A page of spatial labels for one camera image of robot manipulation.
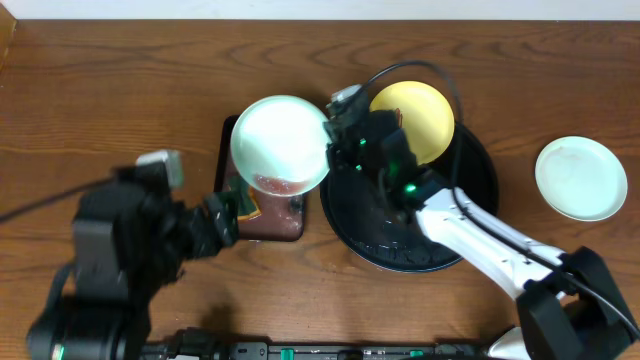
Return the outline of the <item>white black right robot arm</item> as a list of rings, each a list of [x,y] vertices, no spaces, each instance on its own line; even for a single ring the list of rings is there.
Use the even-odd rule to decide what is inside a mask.
[[[461,140],[451,173],[440,175],[418,163],[416,132],[393,110],[341,110],[325,129],[332,167],[367,181],[393,220],[460,255],[515,302],[519,324],[488,347],[489,358],[616,359],[638,342],[639,327],[599,255],[538,242],[457,186]]]

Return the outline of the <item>green orange sponge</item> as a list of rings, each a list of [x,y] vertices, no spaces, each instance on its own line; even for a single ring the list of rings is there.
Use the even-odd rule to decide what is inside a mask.
[[[248,221],[261,215],[254,188],[241,176],[234,175],[228,179],[228,187],[237,204],[237,219]]]

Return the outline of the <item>yellow plate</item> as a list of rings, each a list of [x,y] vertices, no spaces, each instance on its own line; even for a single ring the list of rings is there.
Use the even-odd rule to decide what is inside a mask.
[[[396,113],[419,165],[436,160],[452,141],[455,120],[451,105],[428,84],[402,81],[389,85],[374,97],[370,110]]]

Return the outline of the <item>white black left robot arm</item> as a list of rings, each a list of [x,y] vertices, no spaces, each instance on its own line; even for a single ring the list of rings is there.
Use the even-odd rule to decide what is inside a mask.
[[[167,164],[121,167],[85,193],[72,222],[75,257],[52,282],[26,338],[33,359],[138,359],[149,305],[187,260],[238,240],[237,196],[214,192],[189,208],[172,198]]]

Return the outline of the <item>light green plate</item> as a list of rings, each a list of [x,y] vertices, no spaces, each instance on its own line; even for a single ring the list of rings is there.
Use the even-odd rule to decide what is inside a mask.
[[[547,144],[536,159],[534,177],[550,207],[583,222],[615,215],[628,194],[620,160],[601,143],[582,136],[565,136]]]
[[[263,98],[245,109],[230,140],[240,176],[265,194],[288,197],[316,187],[329,173],[325,114],[290,95]]]

